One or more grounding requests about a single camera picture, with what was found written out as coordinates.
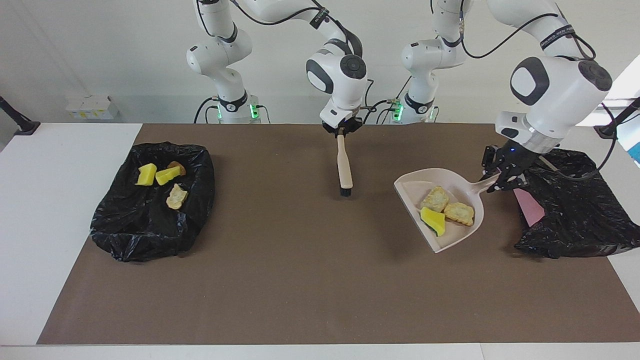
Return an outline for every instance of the white table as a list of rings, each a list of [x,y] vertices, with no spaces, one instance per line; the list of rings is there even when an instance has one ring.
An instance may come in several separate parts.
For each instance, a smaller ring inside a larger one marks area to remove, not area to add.
[[[42,124],[0,152],[0,359],[640,359],[640,343],[309,346],[35,346],[139,124]],[[599,162],[609,142],[563,142]],[[602,175],[640,223],[640,169],[617,146]],[[640,309],[640,250],[611,256]]]

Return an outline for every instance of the blue object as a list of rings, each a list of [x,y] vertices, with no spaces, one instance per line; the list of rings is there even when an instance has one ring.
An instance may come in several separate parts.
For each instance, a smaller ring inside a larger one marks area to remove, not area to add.
[[[637,162],[640,163],[640,142],[635,144],[631,149],[629,149],[629,155],[634,158]]]

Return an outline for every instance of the white dustpan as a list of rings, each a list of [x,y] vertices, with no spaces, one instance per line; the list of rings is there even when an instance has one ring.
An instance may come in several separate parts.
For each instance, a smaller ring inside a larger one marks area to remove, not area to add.
[[[489,189],[495,183],[497,176],[470,183],[464,177],[444,168],[428,168],[401,176],[395,181],[394,186],[402,199],[404,206],[420,229],[433,251],[440,252],[466,239],[473,234],[484,218],[484,208],[480,193]],[[465,226],[457,222],[447,220],[445,233],[437,237],[427,225],[420,219],[420,203],[427,194],[436,186],[442,186],[449,196],[449,202],[462,202],[472,206],[476,212],[473,226]]]

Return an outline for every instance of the food piece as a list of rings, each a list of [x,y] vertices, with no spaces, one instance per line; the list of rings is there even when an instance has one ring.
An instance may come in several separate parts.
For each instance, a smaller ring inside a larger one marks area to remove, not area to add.
[[[444,209],[444,215],[447,218],[466,226],[472,226],[474,224],[474,209],[461,202],[447,205]]]
[[[169,166],[166,168],[179,167],[180,168],[180,176],[185,176],[187,174],[187,169],[185,169],[181,163],[178,161],[172,161]]]
[[[180,168],[172,167],[156,172],[156,180],[161,186],[180,176]]]
[[[437,213],[441,213],[448,203],[449,197],[447,196],[447,193],[441,186],[436,186],[420,203],[420,207],[429,208]]]
[[[173,189],[169,193],[169,197],[166,198],[166,205],[169,208],[178,210],[182,207],[182,204],[187,199],[189,192],[183,190],[178,184],[173,184]]]
[[[154,184],[154,176],[156,176],[156,170],[158,170],[155,164],[146,164],[139,167],[138,170],[140,170],[140,175],[138,176],[136,185],[151,186]]]
[[[429,208],[420,210],[420,219],[431,229],[438,237],[444,235],[444,214],[437,213]]]

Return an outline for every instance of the trash bag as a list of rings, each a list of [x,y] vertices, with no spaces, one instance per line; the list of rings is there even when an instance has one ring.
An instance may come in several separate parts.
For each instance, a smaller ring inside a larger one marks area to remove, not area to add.
[[[139,167],[158,170],[178,161],[187,170],[159,186],[135,185]],[[166,199],[173,185],[189,192],[179,210]],[[214,200],[214,169],[205,147],[169,142],[135,145],[91,221],[91,238],[118,261],[149,261],[189,250],[205,225]]]
[[[556,149],[545,157],[568,176],[584,176],[596,169],[583,152]],[[640,246],[640,227],[631,221],[600,174],[575,182],[541,163],[524,174],[530,183],[524,190],[544,208],[545,216],[531,227],[523,224],[516,249],[557,259],[608,256]]]

